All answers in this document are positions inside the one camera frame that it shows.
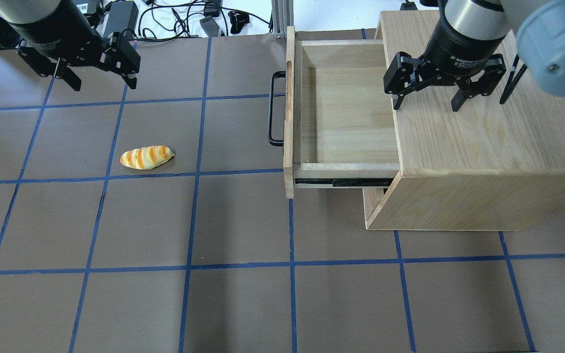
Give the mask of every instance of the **toy bread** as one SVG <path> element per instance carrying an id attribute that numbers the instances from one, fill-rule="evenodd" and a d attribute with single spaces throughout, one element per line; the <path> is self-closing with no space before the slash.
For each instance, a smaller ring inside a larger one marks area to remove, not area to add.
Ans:
<path id="1" fill-rule="evenodd" d="M 119 162 L 128 168 L 150 170 L 170 160 L 174 154 L 166 146 L 135 148 L 125 152 Z"/>

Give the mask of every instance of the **drawer handle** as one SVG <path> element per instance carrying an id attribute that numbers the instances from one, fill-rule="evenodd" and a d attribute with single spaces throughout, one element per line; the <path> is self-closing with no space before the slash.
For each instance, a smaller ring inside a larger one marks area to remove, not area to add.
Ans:
<path id="1" fill-rule="evenodd" d="M 272 137 L 272 115 L 273 115 L 273 105 L 274 105 L 274 81 L 277 78 L 285 77 L 285 71 L 276 71 L 272 75 L 271 85 L 269 87 L 269 124 L 267 125 L 267 140 L 269 141 L 270 145 L 275 147 L 282 147 L 283 140 L 281 139 L 274 139 Z"/>

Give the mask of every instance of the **open drawer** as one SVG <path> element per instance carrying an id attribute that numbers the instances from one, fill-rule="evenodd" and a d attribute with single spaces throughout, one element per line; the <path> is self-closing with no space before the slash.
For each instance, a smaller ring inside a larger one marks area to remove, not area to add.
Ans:
<path id="1" fill-rule="evenodd" d="M 287 31 L 284 174 L 294 187 L 386 188 L 399 171 L 382 40 L 296 41 Z"/>

